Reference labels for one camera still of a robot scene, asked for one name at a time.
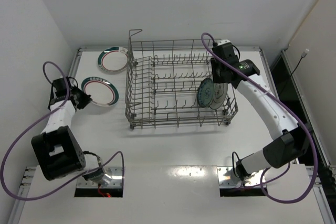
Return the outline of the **white plate teal line pattern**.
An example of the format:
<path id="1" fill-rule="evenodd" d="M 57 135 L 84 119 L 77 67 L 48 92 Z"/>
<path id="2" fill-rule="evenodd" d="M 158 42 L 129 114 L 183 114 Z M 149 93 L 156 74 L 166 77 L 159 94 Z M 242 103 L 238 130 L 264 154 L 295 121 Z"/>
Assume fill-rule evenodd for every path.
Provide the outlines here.
<path id="1" fill-rule="evenodd" d="M 212 110 L 219 109 L 226 100 L 227 93 L 228 93 L 227 83 L 215 83 L 213 100 L 209 105 L 209 108 L 211 108 Z"/>

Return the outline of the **blue floral teal plate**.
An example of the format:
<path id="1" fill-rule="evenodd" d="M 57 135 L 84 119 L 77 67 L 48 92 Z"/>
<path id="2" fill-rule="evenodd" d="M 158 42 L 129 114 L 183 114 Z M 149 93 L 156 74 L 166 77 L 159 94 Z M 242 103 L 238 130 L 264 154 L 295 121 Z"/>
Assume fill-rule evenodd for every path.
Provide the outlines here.
<path id="1" fill-rule="evenodd" d="M 214 83 L 211 78 L 205 78 L 197 89 L 197 103 L 199 107 L 205 108 L 213 101 Z"/>

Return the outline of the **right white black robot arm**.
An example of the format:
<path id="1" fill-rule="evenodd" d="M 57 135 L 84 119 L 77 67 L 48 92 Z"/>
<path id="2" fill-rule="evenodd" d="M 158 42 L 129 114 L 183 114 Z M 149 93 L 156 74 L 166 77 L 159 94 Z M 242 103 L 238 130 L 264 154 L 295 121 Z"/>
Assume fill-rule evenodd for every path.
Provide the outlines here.
<path id="1" fill-rule="evenodd" d="M 304 155 L 313 144 L 309 128 L 288 112 L 269 89 L 259 68 L 249 59 L 241 61 L 229 40 L 213 43 L 211 59 L 215 83 L 230 84 L 254 108 L 269 133 L 269 143 L 236 163 L 240 180 L 266 168 L 280 168 Z"/>

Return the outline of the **green red rimmed plate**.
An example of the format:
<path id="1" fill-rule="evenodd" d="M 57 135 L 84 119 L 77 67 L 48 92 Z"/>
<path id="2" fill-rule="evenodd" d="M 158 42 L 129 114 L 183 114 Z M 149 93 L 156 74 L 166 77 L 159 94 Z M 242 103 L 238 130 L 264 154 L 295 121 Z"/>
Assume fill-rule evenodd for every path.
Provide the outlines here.
<path id="1" fill-rule="evenodd" d="M 98 67 L 110 74 L 123 71 L 128 64 L 128 50 L 123 47 L 111 47 L 100 53 L 97 59 Z"/>
<path id="2" fill-rule="evenodd" d="M 91 102 L 97 106 L 113 106 L 119 100 L 117 88 L 111 82 L 101 77 L 87 77 L 83 79 L 81 89 L 85 94 L 91 96 Z"/>

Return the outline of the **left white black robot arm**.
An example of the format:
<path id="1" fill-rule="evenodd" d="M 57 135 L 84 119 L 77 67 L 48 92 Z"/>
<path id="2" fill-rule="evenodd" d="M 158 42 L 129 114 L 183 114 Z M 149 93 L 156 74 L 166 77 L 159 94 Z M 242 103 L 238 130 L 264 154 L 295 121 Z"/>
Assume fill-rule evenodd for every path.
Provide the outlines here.
<path id="1" fill-rule="evenodd" d="M 83 151 L 72 133 L 71 121 L 78 110 L 91 101 L 78 85 L 71 84 L 72 77 L 59 78 L 52 82 L 48 108 L 53 112 L 41 134 L 32 138 L 32 147 L 47 180 L 65 177 L 84 170 L 85 155 L 96 157 L 98 165 L 102 159 L 97 154 Z"/>

